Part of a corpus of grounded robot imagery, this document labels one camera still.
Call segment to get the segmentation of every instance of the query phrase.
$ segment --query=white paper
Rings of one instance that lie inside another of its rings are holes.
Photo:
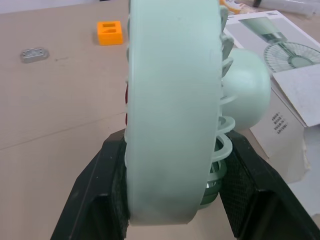
[[[310,170],[301,181],[289,184],[310,216],[320,213],[320,126],[308,127],[304,132],[306,157]]]
[[[270,158],[286,147],[293,138],[302,136],[304,127],[271,91],[270,105],[264,117],[251,127],[251,132]]]
[[[320,124],[320,65],[273,74],[308,127]]]

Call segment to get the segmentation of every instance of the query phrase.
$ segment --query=silver metal piece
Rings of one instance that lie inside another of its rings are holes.
[[[45,60],[49,57],[49,52],[43,47],[31,48],[24,50],[20,54],[21,60],[25,64]]]

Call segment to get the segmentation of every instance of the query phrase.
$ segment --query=white tube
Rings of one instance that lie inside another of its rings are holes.
[[[309,0],[262,0],[259,7],[307,16],[316,12],[315,2]]]

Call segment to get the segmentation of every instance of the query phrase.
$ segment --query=orange plastic cube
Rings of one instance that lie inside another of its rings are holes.
[[[97,35],[100,45],[124,43],[120,21],[99,21],[97,23]]]

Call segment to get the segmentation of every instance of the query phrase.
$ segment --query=beige tabletop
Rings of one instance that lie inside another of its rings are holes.
[[[126,0],[0,15],[1,240],[49,239],[77,176],[125,127],[126,44],[99,46],[95,30],[119,20],[127,41],[127,18]],[[320,40],[319,19],[290,19]],[[35,47],[49,58],[22,63]],[[128,229],[127,239],[146,238],[234,239],[220,198],[188,225]]]

